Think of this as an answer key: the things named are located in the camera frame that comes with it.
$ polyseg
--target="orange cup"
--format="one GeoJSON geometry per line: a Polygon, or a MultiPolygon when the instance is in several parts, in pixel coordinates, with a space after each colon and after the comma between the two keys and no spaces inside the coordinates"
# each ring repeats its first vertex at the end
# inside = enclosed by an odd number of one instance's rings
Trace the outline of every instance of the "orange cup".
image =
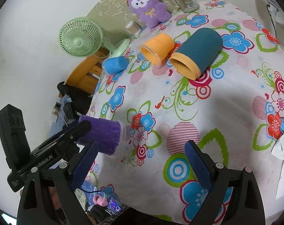
{"type": "Polygon", "coordinates": [[[143,56],[154,65],[161,65],[162,61],[173,48],[174,41],[167,34],[159,34],[139,46],[139,50],[143,56]]]}

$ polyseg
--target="yellow bow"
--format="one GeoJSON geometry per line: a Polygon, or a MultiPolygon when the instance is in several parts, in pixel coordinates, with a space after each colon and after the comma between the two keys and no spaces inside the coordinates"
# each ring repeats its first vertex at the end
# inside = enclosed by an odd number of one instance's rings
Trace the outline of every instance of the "yellow bow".
{"type": "Polygon", "coordinates": [[[153,15],[156,15],[155,13],[153,13],[155,11],[154,8],[152,8],[149,12],[146,12],[145,15],[150,15],[150,17],[152,18],[153,15]]]}

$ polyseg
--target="white wall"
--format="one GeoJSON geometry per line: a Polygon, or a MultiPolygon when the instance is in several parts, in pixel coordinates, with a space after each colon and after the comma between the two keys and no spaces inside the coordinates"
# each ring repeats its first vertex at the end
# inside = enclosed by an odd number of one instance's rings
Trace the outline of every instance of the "white wall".
{"type": "MultiPolygon", "coordinates": [[[[31,149],[48,137],[56,85],[81,62],[60,49],[59,30],[87,15],[98,1],[8,0],[0,11],[0,109],[9,103],[22,109],[31,149]]],[[[227,1],[271,29],[260,0],[227,1]]],[[[284,33],[278,34],[284,44],[284,33]]],[[[0,142],[0,209],[16,216],[19,194],[7,184],[9,172],[0,142]]]]}

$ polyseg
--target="purple plush toy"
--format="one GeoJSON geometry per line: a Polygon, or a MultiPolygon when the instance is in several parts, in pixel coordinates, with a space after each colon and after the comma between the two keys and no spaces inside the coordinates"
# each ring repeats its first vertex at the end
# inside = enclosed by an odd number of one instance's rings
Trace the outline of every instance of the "purple plush toy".
{"type": "Polygon", "coordinates": [[[141,21],[147,24],[149,29],[171,18],[167,11],[167,5],[159,0],[127,0],[133,13],[139,14],[141,21]]]}

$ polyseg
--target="green wallpaper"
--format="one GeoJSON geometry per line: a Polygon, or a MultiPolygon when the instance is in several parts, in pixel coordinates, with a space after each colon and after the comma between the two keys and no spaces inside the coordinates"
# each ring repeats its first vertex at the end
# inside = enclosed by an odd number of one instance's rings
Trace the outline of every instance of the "green wallpaper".
{"type": "MultiPolygon", "coordinates": [[[[161,1],[167,4],[170,12],[175,9],[171,0],[161,1]]],[[[100,0],[87,17],[97,21],[102,26],[113,44],[130,37],[125,29],[125,25],[129,21],[136,21],[141,26],[145,25],[139,21],[137,14],[130,11],[124,0],[100,0]]]]}

